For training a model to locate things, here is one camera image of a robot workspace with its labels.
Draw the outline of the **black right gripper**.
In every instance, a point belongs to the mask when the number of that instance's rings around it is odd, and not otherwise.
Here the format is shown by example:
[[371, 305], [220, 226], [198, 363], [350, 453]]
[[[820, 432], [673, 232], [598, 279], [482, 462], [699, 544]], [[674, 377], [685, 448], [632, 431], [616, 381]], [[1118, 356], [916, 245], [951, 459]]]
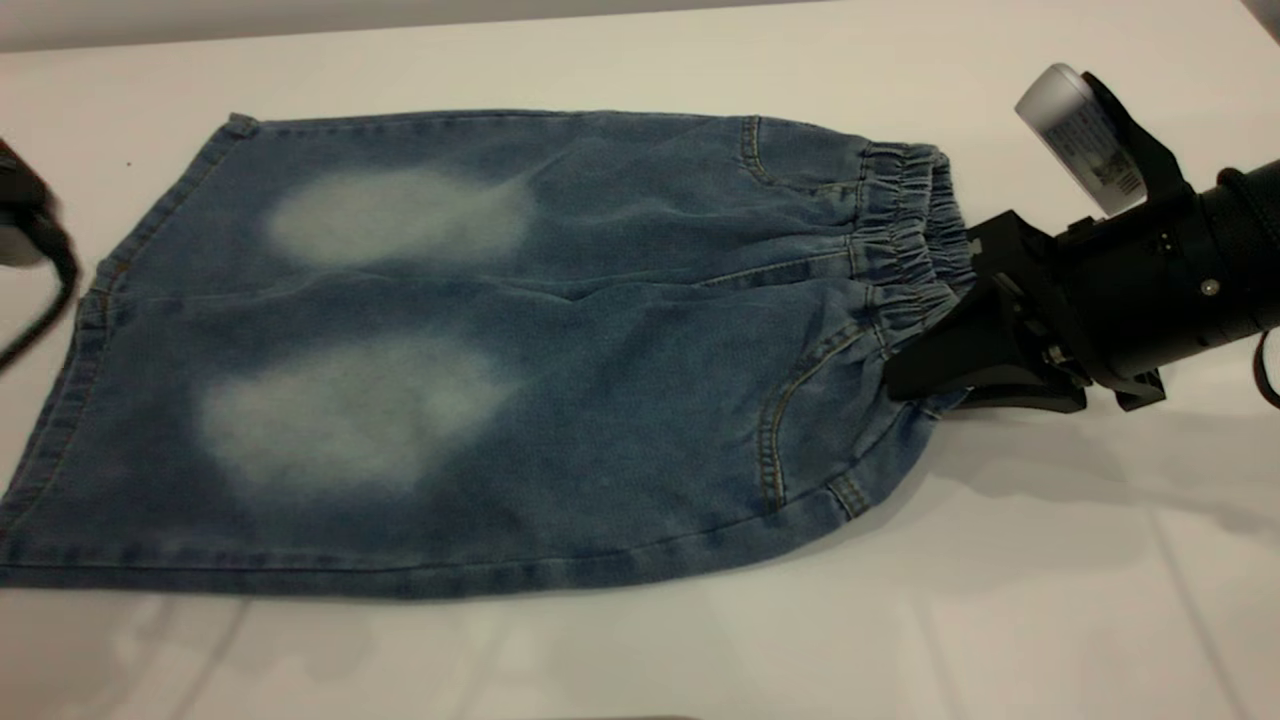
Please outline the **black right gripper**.
[[1124, 409], [1160, 370], [1277, 329], [1277, 192], [1211, 190], [1051, 236], [1006, 211], [968, 233], [982, 281], [884, 365], [895, 401], [965, 391], [957, 409]]

